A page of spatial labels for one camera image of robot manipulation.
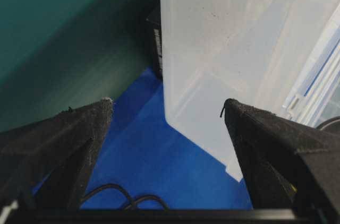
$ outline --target blue surface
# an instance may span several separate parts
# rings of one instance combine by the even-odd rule
[[[250,209],[244,181],[171,128],[165,121],[163,85],[147,69],[117,99],[113,120],[87,192],[106,183],[133,197],[160,196],[172,209]],[[126,198],[107,189],[82,208],[119,208]],[[145,201],[140,208],[160,208]]]

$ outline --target teal wall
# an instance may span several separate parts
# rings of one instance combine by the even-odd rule
[[[119,97],[149,65],[158,1],[0,0],[0,131]]]

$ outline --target black cable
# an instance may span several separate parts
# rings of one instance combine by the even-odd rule
[[[167,204],[158,196],[155,196],[155,195],[145,195],[145,196],[140,196],[140,197],[137,197],[134,202],[135,204],[139,204],[143,201],[147,201],[147,200],[153,200],[153,201],[157,201],[159,204],[162,205],[162,207],[165,209],[165,210],[168,210],[169,207],[167,206]],[[132,208],[132,204],[128,204],[126,207],[124,207],[123,209],[124,210],[128,210],[128,209],[131,209]]]
[[[88,200],[89,198],[93,197],[94,195],[96,195],[97,193],[108,189],[108,188],[113,188],[113,189],[117,189],[119,190],[129,201],[129,205],[131,206],[132,209],[136,209],[137,205],[135,203],[135,201],[132,199],[132,197],[129,195],[129,193],[120,185],[118,184],[114,184],[114,183],[108,183],[108,184],[104,184],[99,186],[98,188],[95,188],[93,191],[90,191],[88,194],[86,194],[84,197],[81,198],[80,203],[84,203],[86,200]]]

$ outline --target plastic bin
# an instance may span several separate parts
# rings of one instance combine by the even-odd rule
[[[242,173],[227,98],[314,126],[338,85],[340,0],[161,0],[167,122]]]

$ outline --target black object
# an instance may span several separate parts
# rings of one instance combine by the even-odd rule
[[[151,50],[152,69],[155,75],[163,78],[162,62],[162,27],[160,22],[160,5],[147,17],[147,30]]]
[[[22,197],[30,209],[79,208],[111,114],[106,99],[0,133],[0,204]],[[31,188],[48,174],[33,200]]]
[[[335,122],[317,130],[233,99],[224,104],[225,122],[254,210],[78,210],[111,107],[103,100],[0,134],[0,157],[6,161],[0,162],[0,202],[19,200],[20,206],[9,222],[339,223],[340,137],[327,132],[335,131]],[[35,184],[53,169],[35,205],[28,182]]]
[[[340,223],[338,133],[307,127],[234,99],[228,99],[224,109],[255,208],[316,211],[320,220]]]

